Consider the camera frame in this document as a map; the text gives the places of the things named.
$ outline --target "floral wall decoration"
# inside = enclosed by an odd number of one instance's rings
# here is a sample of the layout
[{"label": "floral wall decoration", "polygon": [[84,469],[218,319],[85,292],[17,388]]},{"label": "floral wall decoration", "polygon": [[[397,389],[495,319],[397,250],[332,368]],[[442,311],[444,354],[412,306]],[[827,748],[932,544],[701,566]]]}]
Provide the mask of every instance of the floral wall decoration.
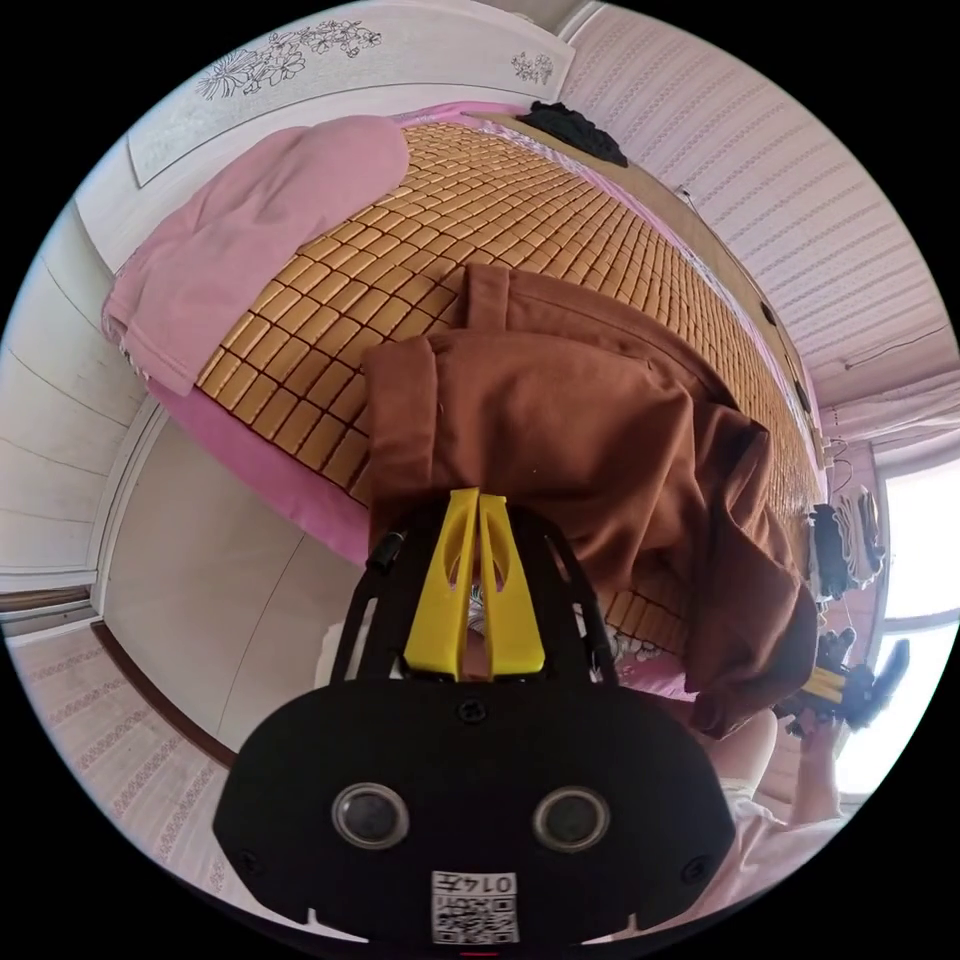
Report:
[{"label": "floral wall decoration", "polygon": [[307,56],[322,56],[337,48],[353,59],[380,41],[381,35],[364,27],[362,20],[321,20],[299,30],[272,33],[253,50],[241,48],[222,57],[197,80],[196,90],[206,100],[232,97],[237,91],[249,96],[259,93],[264,84],[275,87],[293,80],[306,66]]},{"label": "floral wall decoration", "polygon": [[527,82],[542,83],[553,76],[553,60],[545,53],[538,54],[536,59],[527,56],[527,51],[518,53],[511,61],[516,75]]}]

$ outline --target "yellow robot part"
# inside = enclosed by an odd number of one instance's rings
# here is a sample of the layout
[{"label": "yellow robot part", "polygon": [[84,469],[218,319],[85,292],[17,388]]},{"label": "yellow robot part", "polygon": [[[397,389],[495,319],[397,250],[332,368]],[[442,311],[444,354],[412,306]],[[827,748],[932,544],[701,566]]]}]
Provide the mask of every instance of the yellow robot part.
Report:
[{"label": "yellow robot part", "polygon": [[843,686],[846,678],[823,667],[814,667],[810,679],[803,689],[815,697],[829,700],[831,703],[843,703]]},{"label": "yellow robot part", "polygon": [[461,679],[478,521],[490,676],[539,673],[543,643],[506,500],[477,489],[450,494],[404,659],[413,671]]},{"label": "yellow robot part", "polygon": [[454,490],[427,568],[404,659],[411,670],[460,679],[473,581],[480,491]]},{"label": "yellow robot part", "polygon": [[480,497],[480,583],[490,676],[543,669],[543,642],[504,497]]}]

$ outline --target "person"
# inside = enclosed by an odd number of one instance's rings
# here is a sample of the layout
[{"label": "person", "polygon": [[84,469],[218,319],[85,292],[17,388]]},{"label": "person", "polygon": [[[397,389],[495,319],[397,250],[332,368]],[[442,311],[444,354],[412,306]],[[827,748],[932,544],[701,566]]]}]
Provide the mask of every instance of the person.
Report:
[{"label": "person", "polygon": [[819,722],[805,711],[804,736],[794,801],[786,821],[754,799],[773,756],[778,722],[773,711],[756,714],[723,740],[710,740],[692,730],[692,704],[664,700],[662,706],[684,723],[706,750],[730,805],[736,826],[733,847],[700,899],[666,923],[637,930],[633,918],[611,939],[643,936],[680,926],[732,906],[774,886],[802,867],[847,823],[840,809],[835,751],[842,723]]}]

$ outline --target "camera lens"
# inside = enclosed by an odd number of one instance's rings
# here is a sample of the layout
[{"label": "camera lens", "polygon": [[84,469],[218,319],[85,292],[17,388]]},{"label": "camera lens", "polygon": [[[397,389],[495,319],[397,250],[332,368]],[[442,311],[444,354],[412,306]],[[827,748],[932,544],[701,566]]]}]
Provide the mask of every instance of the camera lens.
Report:
[{"label": "camera lens", "polygon": [[583,787],[562,787],[538,804],[533,832],[551,850],[579,853],[596,844],[609,823],[607,805],[596,793]]},{"label": "camera lens", "polygon": [[410,827],[403,800],[378,783],[358,783],[341,791],[333,804],[333,822],[346,841],[367,850],[394,846]]}]

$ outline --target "label sticker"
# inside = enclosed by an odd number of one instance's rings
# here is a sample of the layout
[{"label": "label sticker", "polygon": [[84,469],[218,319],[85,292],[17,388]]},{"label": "label sticker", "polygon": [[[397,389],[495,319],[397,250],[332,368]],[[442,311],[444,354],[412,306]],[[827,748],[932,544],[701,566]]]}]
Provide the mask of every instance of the label sticker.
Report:
[{"label": "label sticker", "polygon": [[515,873],[434,870],[433,942],[519,943]]}]

